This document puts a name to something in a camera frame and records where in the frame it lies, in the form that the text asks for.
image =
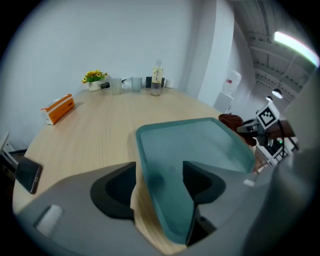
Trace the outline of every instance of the round table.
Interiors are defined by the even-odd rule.
[[[148,124],[218,118],[214,108],[175,89],[164,88],[160,96],[150,89],[141,92],[122,90],[112,95],[109,89],[81,91],[74,96],[75,107],[55,125],[44,125],[33,139],[25,156],[43,167],[35,194],[16,181],[13,211],[18,214],[28,203],[56,182],[102,167],[136,162],[136,186],[131,197],[135,226],[164,254],[187,247],[168,240],[157,219],[143,180],[136,130]]]

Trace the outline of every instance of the orange box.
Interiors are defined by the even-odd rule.
[[[50,104],[40,109],[41,115],[45,122],[54,125],[65,113],[75,106],[74,99],[71,94],[65,94],[55,99]]]

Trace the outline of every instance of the teal tray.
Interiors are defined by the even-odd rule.
[[[185,244],[194,202],[183,183],[183,161],[251,173],[249,147],[214,118],[155,123],[135,133],[144,181],[164,234]]]

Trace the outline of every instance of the clear bottle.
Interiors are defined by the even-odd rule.
[[[164,74],[164,69],[162,68],[161,59],[157,59],[155,67],[153,68],[153,71],[152,71],[151,95],[153,96],[160,95],[163,74]]]
[[[230,70],[228,77],[223,83],[222,92],[226,95],[233,97],[237,90],[238,85],[241,82],[241,74],[235,70]]]

